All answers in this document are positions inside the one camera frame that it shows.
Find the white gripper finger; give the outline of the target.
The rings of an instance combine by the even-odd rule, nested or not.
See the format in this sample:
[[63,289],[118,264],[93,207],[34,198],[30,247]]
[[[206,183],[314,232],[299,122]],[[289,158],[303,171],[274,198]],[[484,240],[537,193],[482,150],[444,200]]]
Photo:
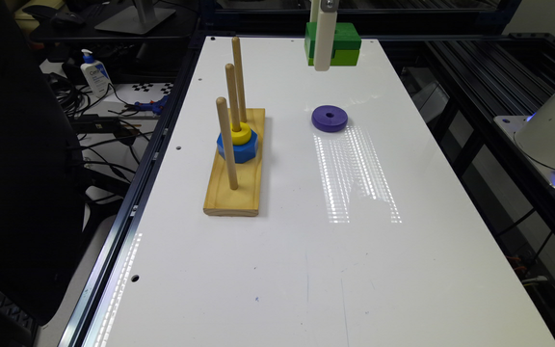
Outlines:
[[319,0],[310,0],[310,22],[316,22],[319,12]]
[[316,71],[330,69],[339,0],[319,0],[313,65]]

